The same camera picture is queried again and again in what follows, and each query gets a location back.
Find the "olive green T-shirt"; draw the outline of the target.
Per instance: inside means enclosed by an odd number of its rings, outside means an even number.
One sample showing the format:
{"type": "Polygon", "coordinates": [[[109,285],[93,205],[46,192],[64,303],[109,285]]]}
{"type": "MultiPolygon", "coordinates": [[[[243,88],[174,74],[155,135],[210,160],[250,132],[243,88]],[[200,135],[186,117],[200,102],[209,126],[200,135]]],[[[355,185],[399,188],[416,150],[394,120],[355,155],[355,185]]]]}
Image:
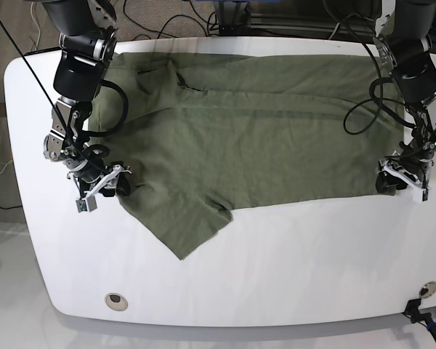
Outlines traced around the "olive green T-shirt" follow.
{"type": "Polygon", "coordinates": [[[235,209],[375,194],[404,138],[375,116],[367,57],[125,52],[106,77],[129,101],[102,139],[132,170],[119,203],[179,259],[235,209]]]}

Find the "black flat bar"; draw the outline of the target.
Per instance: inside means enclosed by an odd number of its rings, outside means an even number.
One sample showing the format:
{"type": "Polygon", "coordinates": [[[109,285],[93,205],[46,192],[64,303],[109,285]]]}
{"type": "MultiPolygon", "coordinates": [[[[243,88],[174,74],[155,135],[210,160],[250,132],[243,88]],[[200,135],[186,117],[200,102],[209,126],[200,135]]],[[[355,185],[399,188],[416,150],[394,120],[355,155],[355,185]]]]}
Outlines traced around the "black flat bar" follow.
{"type": "Polygon", "coordinates": [[[23,55],[26,57],[26,56],[39,55],[39,54],[44,54],[44,53],[48,53],[48,52],[55,52],[55,51],[60,51],[60,50],[61,50],[61,48],[59,48],[59,47],[50,47],[50,48],[46,48],[46,49],[38,49],[38,50],[34,50],[34,51],[29,51],[23,55]]]}

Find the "aluminium frame rail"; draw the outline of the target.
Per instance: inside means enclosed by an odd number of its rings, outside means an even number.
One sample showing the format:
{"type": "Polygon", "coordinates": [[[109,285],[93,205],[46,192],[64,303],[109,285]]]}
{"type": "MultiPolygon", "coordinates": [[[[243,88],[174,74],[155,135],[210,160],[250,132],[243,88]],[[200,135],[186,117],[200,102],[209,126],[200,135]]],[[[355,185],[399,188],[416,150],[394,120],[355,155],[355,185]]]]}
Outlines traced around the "aluminium frame rail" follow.
{"type": "Polygon", "coordinates": [[[342,25],[322,1],[213,1],[220,36],[327,39],[342,25]]]}

